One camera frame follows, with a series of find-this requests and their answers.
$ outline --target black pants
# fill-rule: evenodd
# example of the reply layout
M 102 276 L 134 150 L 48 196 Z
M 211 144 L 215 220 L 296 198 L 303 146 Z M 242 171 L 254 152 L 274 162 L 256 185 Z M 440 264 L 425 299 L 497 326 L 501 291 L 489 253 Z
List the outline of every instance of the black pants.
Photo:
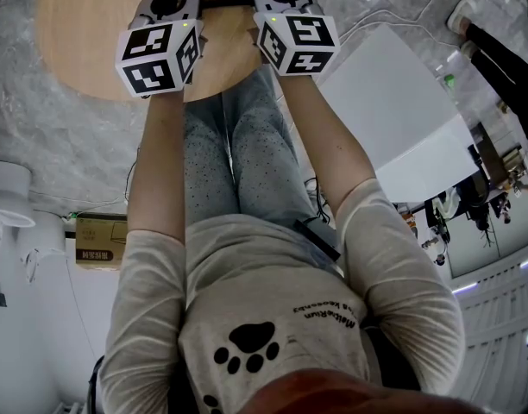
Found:
M 480 49 L 471 63 L 519 117 L 528 139 L 528 64 L 474 24 L 466 36 Z

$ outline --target gray jeans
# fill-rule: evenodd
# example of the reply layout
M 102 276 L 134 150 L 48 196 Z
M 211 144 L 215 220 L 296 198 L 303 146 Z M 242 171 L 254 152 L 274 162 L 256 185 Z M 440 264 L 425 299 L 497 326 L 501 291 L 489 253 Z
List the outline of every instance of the gray jeans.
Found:
M 267 67 L 186 105 L 185 205 L 187 225 L 241 213 L 291 228 L 316 215 Z

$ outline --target white shoe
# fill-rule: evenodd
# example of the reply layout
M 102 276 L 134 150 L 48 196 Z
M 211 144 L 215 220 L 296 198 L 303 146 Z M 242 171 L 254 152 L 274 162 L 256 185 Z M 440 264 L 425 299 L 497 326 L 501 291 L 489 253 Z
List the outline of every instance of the white shoe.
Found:
M 477 11 L 477 2 L 475 0 L 460 0 L 456 5 L 456 8 L 452 11 L 452 14 L 446 22 L 446 26 L 452 32 L 455 32 L 458 35 L 461 35 L 460 32 L 460 23 L 464 16 L 470 16 Z
M 473 58 L 473 54 L 478 50 L 479 48 L 472 41 L 466 41 L 462 44 L 462 47 L 460 47 L 462 55 L 465 55 L 470 60 Z

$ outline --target round table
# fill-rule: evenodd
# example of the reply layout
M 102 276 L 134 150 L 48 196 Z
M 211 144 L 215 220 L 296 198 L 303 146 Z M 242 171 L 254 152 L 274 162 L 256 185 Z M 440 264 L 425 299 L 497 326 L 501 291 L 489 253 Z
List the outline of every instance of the round table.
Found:
M 37 0 L 36 41 L 49 71 L 74 90 L 111 101 L 131 101 L 115 71 L 118 35 L 128 29 L 141 0 Z M 249 29 L 249 6 L 203 11 L 209 40 L 185 100 L 229 89 L 261 64 Z

